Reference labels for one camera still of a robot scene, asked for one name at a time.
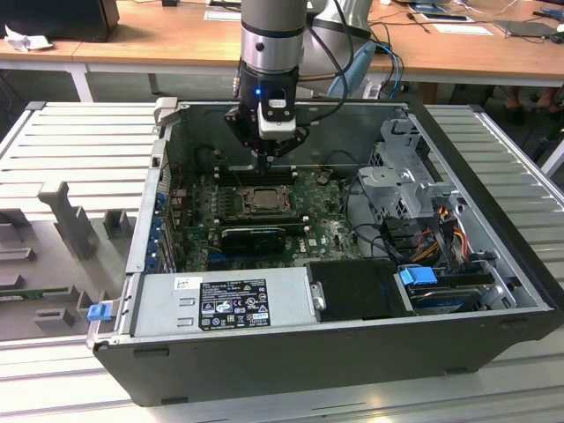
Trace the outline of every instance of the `workbench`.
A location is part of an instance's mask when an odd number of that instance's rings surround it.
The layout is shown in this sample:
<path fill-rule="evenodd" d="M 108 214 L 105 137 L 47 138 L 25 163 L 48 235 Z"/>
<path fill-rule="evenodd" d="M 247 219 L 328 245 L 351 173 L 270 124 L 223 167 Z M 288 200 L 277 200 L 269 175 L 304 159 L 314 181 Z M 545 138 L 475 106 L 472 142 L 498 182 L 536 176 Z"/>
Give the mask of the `workbench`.
<path fill-rule="evenodd" d="M 36 71 L 66 71 L 73 78 L 81 101 L 93 101 L 87 80 L 90 72 L 146 73 L 152 92 L 158 91 L 156 74 L 227 75 L 234 74 L 239 62 L 241 24 L 238 21 L 204 20 L 206 6 L 179 4 L 163 8 L 160 2 L 119 1 L 120 22 L 106 43 L 54 41 L 51 50 L 30 53 L 0 45 L 0 68 Z M 475 20 L 525 20 L 533 18 L 537 2 L 518 1 L 499 12 L 509 0 L 472 2 L 484 14 L 465 12 Z M 451 11 L 460 11 L 451 5 Z M 390 24 L 413 24 L 407 8 L 374 1 L 370 18 L 383 17 Z M 550 19 L 541 19 L 555 26 Z M 479 24 L 493 36 L 439 33 L 432 25 L 390 25 L 394 50 L 404 59 L 404 81 L 484 85 L 561 86 L 564 84 L 563 47 L 550 41 L 542 44 L 517 38 L 505 39 L 493 24 Z M 384 28 L 374 26 L 377 36 L 386 40 Z M 368 77 L 382 81 L 390 72 L 390 59 L 378 56 Z"/>
<path fill-rule="evenodd" d="M 152 136 L 156 139 L 149 123 L 151 110 L 149 103 L 48 103 L 41 112 L 26 111 L 2 143 L 0 194 L 4 193 L 3 200 L 24 195 L 14 191 L 18 184 L 46 182 L 67 172 L 59 166 L 33 174 L 27 171 L 10 179 L 17 160 L 23 160 L 24 168 L 36 166 L 37 169 L 48 169 L 46 162 L 34 165 L 31 157 L 17 159 L 22 148 L 31 149 L 32 156 L 33 152 L 40 152 L 42 157 L 58 157 L 61 162 L 68 162 L 69 157 L 61 156 L 58 145 L 73 149 L 72 156 L 75 157 L 82 153 L 87 157 L 107 156 L 109 149 L 126 152 L 130 144 L 150 145 Z M 432 106 L 428 110 L 549 271 L 562 283 L 564 218 L 561 216 L 564 196 L 561 191 L 486 114 L 465 106 Z M 111 116 L 113 118 L 109 122 L 104 121 Z M 123 126 L 121 138 L 115 138 L 118 124 Z M 96 135 L 86 136 L 92 133 L 93 125 L 97 126 Z M 130 138 L 126 145 L 122 139 L 125 137 Z M 84 148 L 97 149 L 100 153 L 81 152 Z M 125 207 L 131 216 L 135 215 L 139 204 L 136 187 L 128 187 L 131 190 L 127 191 L 127 201 L 130 201 L 127 204 L 118 205 L 116 201 L 120 200 L 119 197 L 104 193 L 106 188 L 122 183 L 123 178 L 143 181 L 143 176 L 131 173 L 142 173 L 149 165 L 149 156 L 145 151 L 136 152 L 137 155 L 140 156 L 137 164 L 123 162 L 119 165 L 119 160 L 111 161 L 117 157 L 105 157 L 104 160 L 99 157 L 100 160 L 92 165 L 96 170 L 106 168 L 106 172 L 114 171 L 113 174 L 99 176 L 104 179 L 100 184 L 103 192 L 96 195 L 103 196 L 105 204 L 108 204 L 101 207 Z M 441 176 L 448 179 L 437 158 L 432 155 L 430 159 Z M 84 176 L 79 174 L 64 177 L 70 183 L 84 180 Z M 80 199 L 80 195 L 85 192 L 81 191 L 84 187 L 75 188 L 78 189 L 78 197 L 71 196 L 71 203 L 82 204 L 84 200 Z M 45 215 L 37 214 L 44 212 L 37 210 L 38 203 L 27 202 L 22 211 L 30 219 L 45 219 Z M 85 210 L 89 216 L 98 217 L 100 205 L 91 202 Z M 140 423 L 249 423 L 286 419 L 557 421 L 562 413 L 563 358 L 564 332 L 557 330 L 540 341 L 514 345 L 477 373 L 469 375 L 147 409 L 131 402 L 125 390 L 92 356 L 84 337 L 10 341 L 0 345 L 0 418 L 19 417 L 19 421 L 57 423 L 104 419 Z"/>

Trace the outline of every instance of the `blue latch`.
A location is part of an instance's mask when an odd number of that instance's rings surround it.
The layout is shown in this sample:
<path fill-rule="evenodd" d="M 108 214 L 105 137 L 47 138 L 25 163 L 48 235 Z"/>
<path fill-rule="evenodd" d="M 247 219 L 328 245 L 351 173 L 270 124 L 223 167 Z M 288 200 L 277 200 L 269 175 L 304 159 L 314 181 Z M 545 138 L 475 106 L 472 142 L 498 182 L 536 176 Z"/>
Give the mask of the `blue latch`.
<path fill-rule="evenodd" d="M 404 285 L 436 284 L 437 277 L 430 267 L 408 267 L 399 272 Z"/>
<path fill-rule="evenodd" d="M 112 320 L 111 304 L 92 304 L 88 309 L 87 319 L 89 322 L 98 322 L 99 320 Z"/>

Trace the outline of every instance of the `wooden desk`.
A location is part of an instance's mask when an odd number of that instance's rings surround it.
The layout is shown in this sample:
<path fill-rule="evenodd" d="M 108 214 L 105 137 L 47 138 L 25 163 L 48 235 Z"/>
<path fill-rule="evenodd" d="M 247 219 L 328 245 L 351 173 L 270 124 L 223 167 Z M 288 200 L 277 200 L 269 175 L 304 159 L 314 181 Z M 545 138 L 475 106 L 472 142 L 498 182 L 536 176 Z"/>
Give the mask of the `wooden desk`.
<path fill-rule="evenodd" d="M 24 53 L 14 49 L 7 42 L 0 42 L 0 61 L 20 60 L 20 61 L 42 61 L 42 62 L 72 62 L 72 54 L 80 45 L 80 41 L 51 41 L 53 48 L 44 50 L 29 50 Z"/>
<path fill-rule="evenodd" d="M 534 18 L 532 13 L 539 10 L 538 2 L 518 2 L 499 15 L 504 3 L 492 0 L 471 2 L 474 8 L 487 14 L 464 12 L 476 21 L 526 20 Z M 370 18 L 389 15 L 404 8 L 396 4 L 382 6 L 375 2 Z M 450 11 L 461 10 L 452 5 Z M 427 22 L 417 16 L 419 22 Z M 384 18 L 386 23 L 408 23 L 404 13 Z M 556 27 L 556 21 L 540 19 Z M 514 79 L 512 85 L 556 85 L 564 83 L 564 46 L 544 41 L 542 44 L 528 42 L 519 38 L 505 38 L 501 29 L 494 24 L 479 24 L 493 36 L 462 35 L 439 33 L 433 25 L 425 25 L 431 32 L 426 33 L 421 26 L 388 26 L 394 50 L 402 56 L 405 76 L 408 80 L 427 82 L 465 82 L 471 83 L 482 78 Z M 374 26 L 377 36 L 385 41 L 386 33 L 382 25 Z M 390 60 L 387 57 L 376 58 L 372 71 L 389 71 Z"/>
<path fill-rule="evenodd" d="M 120 22 L 108 42 L 83 42 L 74 52 L 76 62 L 229 67 L 239 62 L 241 23 L 204 20 L 204 5 L 120 1 L 118 6 Z"/>
<path fill-rule="evenodd" d="M 486 14 L 465 12 L 475 20 L 531 19 L 538 2 L 518 1 L 503 15 L 496 15 L 511 0 L 473 0 Z M 160 2 L 137 4 L 119 1 L 120 23 L 106 43 L 56 42 L 56 48 L 27 55 L 7 45 L 0 47 L 0 68 L 68 71 L 82 101 L 92 101 L 88 72 L 152 74 L 233 75 L 239 61 L 241 24 L 204 20 L 205 6 L 180 4 L 163 8 Z M 460 10 L 459 6 L 450 9 Z M 371 19 L 384 17 L 391 24 L 412 23 L 405 13 L 387 17 L 404 6 L 374 1 Z M 555 21 L 541 19 L 554 27 Z M 481 24 L 493 36 L 439 33 L 432 25 L 390 25 L 394 50 L 404 59 L 404 80 L 487 85 L 561 86 L 564 84 L 564 46 L 545 41 L 504 39 L 493 24 Z M 381 40 L 385 32 L 374 26 Z M 369 77 L 382 80 L 390 72 L 387 56 L 375 57 Z"/>

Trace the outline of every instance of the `power supply label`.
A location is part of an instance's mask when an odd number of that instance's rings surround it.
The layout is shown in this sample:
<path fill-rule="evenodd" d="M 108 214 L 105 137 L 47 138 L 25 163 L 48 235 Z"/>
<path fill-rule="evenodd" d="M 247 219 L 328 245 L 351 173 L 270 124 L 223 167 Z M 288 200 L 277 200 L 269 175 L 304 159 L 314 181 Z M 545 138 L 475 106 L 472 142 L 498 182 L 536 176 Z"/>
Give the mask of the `power supply label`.
<path fill-rule="evenodd" d="M 200 285 L 201 330 L 271 325 L 266 279 L 203 282 Z"/>

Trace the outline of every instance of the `yellow wire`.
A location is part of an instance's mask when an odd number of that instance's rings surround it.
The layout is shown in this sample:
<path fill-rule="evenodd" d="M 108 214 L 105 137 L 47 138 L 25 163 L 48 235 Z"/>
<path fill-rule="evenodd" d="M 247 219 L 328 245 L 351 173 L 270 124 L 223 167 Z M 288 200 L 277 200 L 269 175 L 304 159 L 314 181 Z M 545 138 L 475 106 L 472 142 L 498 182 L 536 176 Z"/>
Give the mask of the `yellow wire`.
<path fill-rule="evenodd" d="M 415 258 L 413 258 L 412 260 L 414 262 L 417 262 L 427 256 L 429 256 L 430 254 L 434 253 L 437 249 L 439 248 L 439 244 L 435 243 L 433 244 L 431 247 L 429 247 L 428 249 L 426 249 L 425 251 L 423 251 L 421 254 L 419 254 L 418 256 L 416 256 Z"/>

